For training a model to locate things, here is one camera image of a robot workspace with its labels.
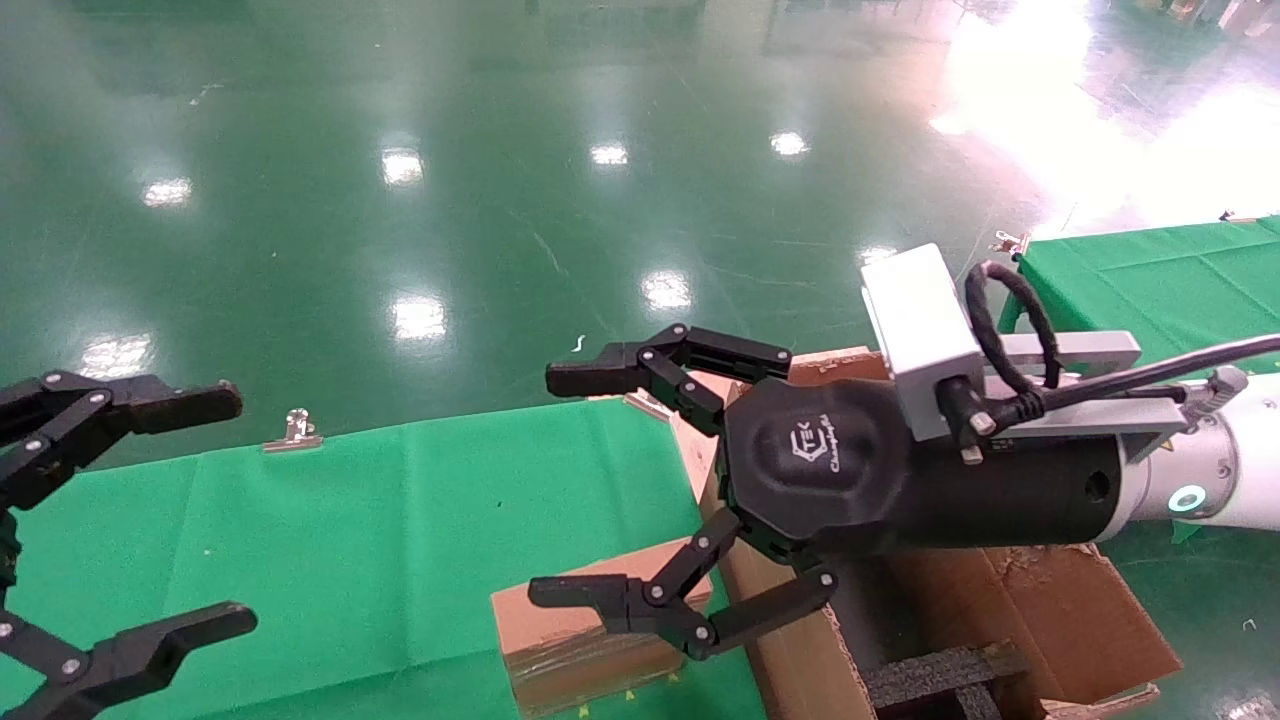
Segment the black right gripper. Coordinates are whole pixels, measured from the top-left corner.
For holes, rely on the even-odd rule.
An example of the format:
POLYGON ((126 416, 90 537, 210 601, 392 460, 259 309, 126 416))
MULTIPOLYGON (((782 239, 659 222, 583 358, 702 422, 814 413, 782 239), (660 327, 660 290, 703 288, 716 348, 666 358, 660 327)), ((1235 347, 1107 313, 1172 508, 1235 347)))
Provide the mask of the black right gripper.
POLYGON ((657 635, 703 661, 819 611, 838 587, 831 570, 815 566, 700 614, 686 598, 741 530, 765 556, 801 561, 1079 544, 1101 537, 1117 511, 1123 460, 1110 436, 1001 439, 970 465, 947 436, 915 439, 888 382, 795 386, 781 380, 791 361, 786 348, 677 323, 644 341, 608 343, 586 363, 548 364, 547 391, 556 397, 644 389, 701 434, 723 430, 722 491, 739 516, 713 514, 649 580, 535 577, 529 601, 590 609, 609 634, 657 635), (690 372, 753 387, 724 410, 690 372))

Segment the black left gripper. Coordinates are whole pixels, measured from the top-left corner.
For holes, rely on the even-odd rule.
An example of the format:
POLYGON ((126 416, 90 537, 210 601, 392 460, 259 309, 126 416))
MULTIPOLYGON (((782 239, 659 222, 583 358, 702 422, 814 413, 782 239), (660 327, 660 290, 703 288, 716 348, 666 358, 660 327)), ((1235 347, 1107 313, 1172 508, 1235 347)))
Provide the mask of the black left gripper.
MULTIPOLYGON (((35 509, 129 434, 229 421, 242 411, 241 392, 227 380, 178 389, 156 375, 100 380, 49 372, 3 388, 1 591, 17 583, 20 556, 9 509, 35 509)), ((215 603, 118 632, 90 650, 5 609, 1 625, 3 655, 44 675, 4 719, 95 719, 166 689, 189 653, 253 632, 259 616, 242 603, 215 603)))

